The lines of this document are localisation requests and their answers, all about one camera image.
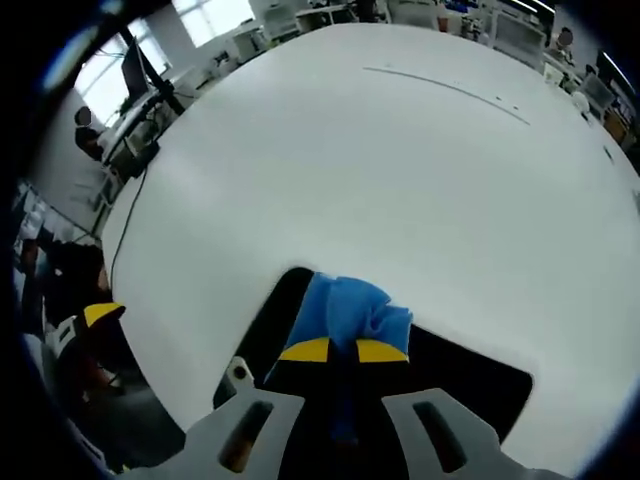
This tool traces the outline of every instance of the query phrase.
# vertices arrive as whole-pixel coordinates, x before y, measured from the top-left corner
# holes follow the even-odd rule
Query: blue cloth
[[[413,315],[390,305],[391,297],[355,278],[330,278],[316,273],[305,293],[285,348],[329,337],[341,353],[356,339],[369,338],[407,353]]]

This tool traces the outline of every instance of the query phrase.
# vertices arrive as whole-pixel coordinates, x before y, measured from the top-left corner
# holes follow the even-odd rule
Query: white table
[[[421,327],[531,372],[504,451],[576,474],[638,378],[639,182],[556,90],[477,43],[351,24],[205,94],[161,138],[112,279],[177,423],[211,411],[249,323],[303,265],[366,279]],[[108,264],[138,186],[105,227]]]

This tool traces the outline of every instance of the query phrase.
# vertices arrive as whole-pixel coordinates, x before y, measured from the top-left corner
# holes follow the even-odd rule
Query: yellow object
[[[328,355],[329,338],[323,337],[290,346],[280,354],[280,360],[326,363]]]
[[[360,363],[406,362],[408,357],[388,343],[378,340],[356,340]]]
[[[119,303],[97,303],[95,305],[89,305],[84,309],[84,319],[87,322],[87,327],[91,327],[91,325],[96,323],[102,317],[119,308],[124,308],[124,306]]]

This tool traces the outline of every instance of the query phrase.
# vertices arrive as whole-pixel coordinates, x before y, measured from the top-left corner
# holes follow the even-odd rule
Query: computer monitor
[[[121,68],[127,90],[129,90],[130,101],[135,102],[149,91],[149,84],[140,57],[140,47],[135,40],[129,46]]]

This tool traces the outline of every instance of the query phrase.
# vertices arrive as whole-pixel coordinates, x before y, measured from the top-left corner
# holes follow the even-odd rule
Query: window
[[[253,19],[248,0],[173,0],[173,6],[196,47]]]
[[[129,25],[129,30],[153,68],[158,73],[166,70],[168,64],[164,53],[151,36],[146,22],[136,20]],[[118,110],[129,96],[120,68],[126,52],[124,40],[119,35],[113,37],[84,64],[75,82],[78,93],[106,126],[117,120]]]

